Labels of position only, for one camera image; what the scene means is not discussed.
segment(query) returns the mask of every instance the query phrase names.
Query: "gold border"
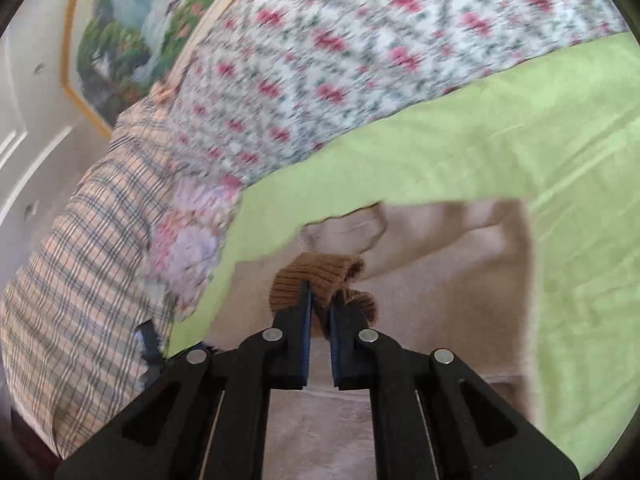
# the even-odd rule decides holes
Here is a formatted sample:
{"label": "gold border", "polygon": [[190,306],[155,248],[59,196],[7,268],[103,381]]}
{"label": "gold border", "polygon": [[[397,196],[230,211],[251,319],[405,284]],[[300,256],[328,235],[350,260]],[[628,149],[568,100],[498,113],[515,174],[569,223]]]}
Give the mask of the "gold border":
{"label": "gold border", "polygon": [[[227,8],[229,8],[234,1],[236,0],[231,0]],[[86,100],[78,92],[76,92],[74,88],[72,88],[69,81],[69,71],[71,70],[71,33],[73,30],[74,14],[76,12],[77,4],[78,0],[69,0],[69,5],[66,8],[65,34],[62,45],[62,66],[60,73],[62,88],[64,89],[69,99],[71,99],[72,103],[80,108],[82,113],[92,122],[92,124],[96,128],[98,128],[98,130],[100,130],[100,133],[106,136],[108,139],[111,139],[111,135],[113,133],[111,125],[107,123],[107,121],[105,121],[99,113],[91,108],[89,104],[87,104]]]}

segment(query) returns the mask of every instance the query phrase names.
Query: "floral fabric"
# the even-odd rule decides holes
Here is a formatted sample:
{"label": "floral fabric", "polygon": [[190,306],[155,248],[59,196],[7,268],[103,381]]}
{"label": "floral fabric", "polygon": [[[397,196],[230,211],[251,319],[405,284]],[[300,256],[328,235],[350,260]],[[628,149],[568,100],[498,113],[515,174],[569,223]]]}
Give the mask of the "floral fabric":
{"label": "floral fabric", "polygon": [[[194,51],[168,116],[177,192],[185,176],[249,186],[348,130],[623,30],[611,0],[238,0]],[[180,319],[224,230],[180,235],[192,225],[176,209],[155,229],[151,274],[178,295]],[[197,277],[173,259],[178,238],[200,244]]]}

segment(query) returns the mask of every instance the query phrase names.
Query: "light green fabric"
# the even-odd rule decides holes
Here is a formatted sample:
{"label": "light green fabric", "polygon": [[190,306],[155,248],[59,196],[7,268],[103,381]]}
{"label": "light green fabric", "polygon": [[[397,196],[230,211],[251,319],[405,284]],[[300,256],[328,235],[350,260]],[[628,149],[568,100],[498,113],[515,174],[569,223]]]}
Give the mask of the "light green fabric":
{"label": "light green fabric", "polygon": [[529,200],[538,242],[545,433],[582,475],[640,398],[640,48],[621,34],[532,60],[332,142],[244,194],[196,313],[199,341],[234,264],[306,222],[378,200]]}

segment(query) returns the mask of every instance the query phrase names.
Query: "floral sheet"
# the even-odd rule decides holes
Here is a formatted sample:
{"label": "floral sheet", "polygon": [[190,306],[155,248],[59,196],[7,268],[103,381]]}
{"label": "floral sheet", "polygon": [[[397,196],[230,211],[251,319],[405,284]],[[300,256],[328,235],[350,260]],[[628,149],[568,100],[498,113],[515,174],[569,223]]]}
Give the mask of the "floral sheet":
{"label": "floral sheet", "polygon": [[121,115],[7,286],[0,341],[20,414],[66,457],[130,402],[136,325],[152,318],[166,338],[174,312],[193,311],[245,186],[347,130],[625,28],[610,0],[236,1],[168,115],[156,94]]}
{"label": "floral sheet", "polygon": [[216,202],[222,225],[174,206],[154,231],[147,277],[177,296],[177,319],[188,316],[239,189],[348,130],[622,30],[611,0],[238,0],[193,53],[168,116],[178,193],[232,198]]}

